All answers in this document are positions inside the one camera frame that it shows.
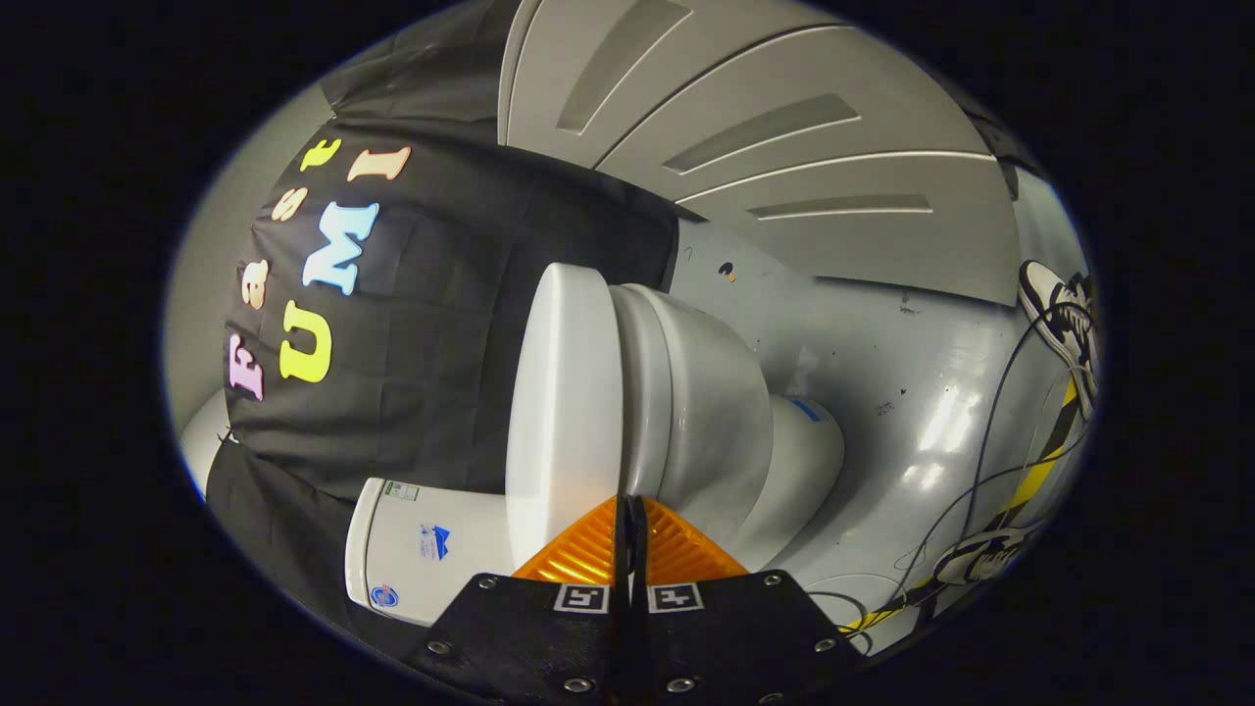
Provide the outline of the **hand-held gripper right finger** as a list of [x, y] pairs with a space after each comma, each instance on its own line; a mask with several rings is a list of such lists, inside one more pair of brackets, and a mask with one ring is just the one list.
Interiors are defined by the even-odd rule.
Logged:
[[661, 548], [628, 500], [628, 702], [820, 703], [866, 657], [788, 572], [650, 581]]

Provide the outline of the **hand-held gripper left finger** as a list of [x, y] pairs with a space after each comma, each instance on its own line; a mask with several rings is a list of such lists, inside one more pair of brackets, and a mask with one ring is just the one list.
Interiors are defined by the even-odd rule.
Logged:
[[474, 703], [607, 703], [630, 608], [630, 520], [609, 497], [512, 574], [479, 572], [405, 665]]

